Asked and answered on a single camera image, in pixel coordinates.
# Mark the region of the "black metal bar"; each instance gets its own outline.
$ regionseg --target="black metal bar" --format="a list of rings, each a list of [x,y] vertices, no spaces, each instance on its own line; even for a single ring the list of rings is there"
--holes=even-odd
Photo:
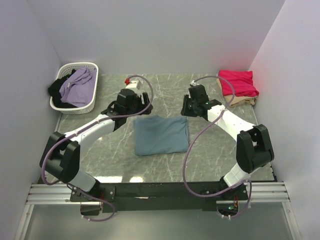
[[[219,181],[189,182],[190,188],[199,194],[208,195],[222,190]],[[112,202],[117,211],[146,211],[146,210],[188,210],[202,209],[203,211],[216,211],[216,201],[247,200],[246,186],[241,185],[232,191],[216,197],[202,198],[187,191],[183,182],[159,183],[101,183],[100,188],[104,199]],[[71,202],[89,202],[83,195],[72,194]],[[111,211],[103,205],[104,213]]]

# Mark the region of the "white wall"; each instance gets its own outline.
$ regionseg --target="white wall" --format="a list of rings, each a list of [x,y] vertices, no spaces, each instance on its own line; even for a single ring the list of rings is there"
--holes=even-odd
[[[0,2],[0,239],[13,239],[54,130],[46,88],[61,62],[25,0]]]
[[[287,0],[250,68],[261,93],[255,113],[306,240],[320,239],[319,9],[317,0]]]
[[[101,73],[247,70],[285,0],[28,0],[63,64]]]

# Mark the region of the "purple shirt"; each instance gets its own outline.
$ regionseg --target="purple shirt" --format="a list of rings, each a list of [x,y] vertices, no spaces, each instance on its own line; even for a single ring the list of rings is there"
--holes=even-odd
[[[93,96],[97,70],[90,72],[85,66],[80,67],[61,86],[61,102],[78,108],[88,105]]]

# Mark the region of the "black garment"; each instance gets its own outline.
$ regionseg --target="black garment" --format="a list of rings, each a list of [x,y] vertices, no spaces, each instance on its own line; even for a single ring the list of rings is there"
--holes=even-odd
[[[48,88],[48,93],[52,97],[53,105],[60,109],[74,109],[77,108],[77,106],[74,106],[67,102],[61,101],[61,94],[59,92],[62,84],[72,75],[76,72],[75,69],[72,69],[71,74],[65,75],[62,78],[59,78],[55,80],[51,86]]]

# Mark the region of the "beige cloth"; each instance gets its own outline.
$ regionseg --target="beige cloth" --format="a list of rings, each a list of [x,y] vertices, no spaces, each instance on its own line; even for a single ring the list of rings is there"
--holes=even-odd
[[[217,79],[216,82],[219,85],[219,88],[222,91],[220,80]],[[226,95],[223,96],[224,99],[227,101],[227,103],[231,100],[232,95]],[[235,106],[241,105],[241,104],[251,104],[252,106],[256,104],[256,101],[258,100],[258,96],[235,96],[232,102],[230,103],[230,107],[234,108]]]

